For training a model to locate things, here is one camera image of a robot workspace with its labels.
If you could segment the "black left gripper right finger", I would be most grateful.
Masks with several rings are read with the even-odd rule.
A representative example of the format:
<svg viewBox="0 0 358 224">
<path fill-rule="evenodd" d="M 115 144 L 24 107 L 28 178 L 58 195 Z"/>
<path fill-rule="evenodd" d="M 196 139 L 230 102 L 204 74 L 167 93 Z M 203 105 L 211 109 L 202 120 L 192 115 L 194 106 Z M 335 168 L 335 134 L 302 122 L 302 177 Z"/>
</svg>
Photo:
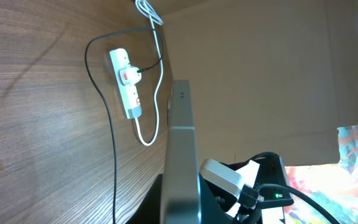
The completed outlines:
<svg viewBox="0 0 358 224">
<path fill-rule="evenodd" d="M 235 224 L 233 217 L 221 209 L 201 174 L 198 177 L 200 180 L 201 223 Z"/>
</svg>

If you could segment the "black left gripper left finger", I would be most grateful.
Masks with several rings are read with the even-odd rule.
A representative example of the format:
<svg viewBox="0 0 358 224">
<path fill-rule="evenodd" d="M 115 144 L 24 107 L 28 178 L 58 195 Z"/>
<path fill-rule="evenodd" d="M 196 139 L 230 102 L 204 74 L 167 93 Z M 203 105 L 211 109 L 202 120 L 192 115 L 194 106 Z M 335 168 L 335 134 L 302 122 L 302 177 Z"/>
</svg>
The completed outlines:
<svg viewBox="0 0 358 224">
<path fill-rule="evenodd" d="M 159 224 L 163 174 L 159 174 L 127 224 Z"/>
</svg>

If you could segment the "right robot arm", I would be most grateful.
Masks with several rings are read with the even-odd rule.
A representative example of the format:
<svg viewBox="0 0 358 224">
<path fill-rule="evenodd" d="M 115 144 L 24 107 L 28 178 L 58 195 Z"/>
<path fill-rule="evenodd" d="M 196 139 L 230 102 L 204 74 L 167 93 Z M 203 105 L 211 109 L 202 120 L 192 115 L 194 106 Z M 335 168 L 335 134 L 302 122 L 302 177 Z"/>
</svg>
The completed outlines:
<svg viewBox="0 0 358 224">
<path fill-rule="evenodd" d="M 263 152 L 228 167 L 240 172 L 244 180 L 250 180 L 251 175 L 246 168 L 252 161 L 259 164 L 254 189 L 264 200 L 257 202 L 254 209 L 235 204 L 238 211 L 234 218 L 238 223 L 285 223 L 284 208 L 293 205 L 294 200 L 292 194 L 284 189 L 289 181 L 282 158 L 274 152 Z"/>
</svg>

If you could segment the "turquoise screen smartphone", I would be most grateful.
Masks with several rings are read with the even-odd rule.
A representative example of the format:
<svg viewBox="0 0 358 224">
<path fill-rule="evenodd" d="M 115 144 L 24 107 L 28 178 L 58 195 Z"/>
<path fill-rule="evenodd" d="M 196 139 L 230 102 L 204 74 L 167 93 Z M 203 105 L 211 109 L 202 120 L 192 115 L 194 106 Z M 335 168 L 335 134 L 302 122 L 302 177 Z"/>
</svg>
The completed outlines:
<svg viewBox="0 0 358 224">
<path fill-rule="evenodd" d="M 188 80 L 172 86 L 160 223 L 200 223 L 200 180 Z"/>
</svg>

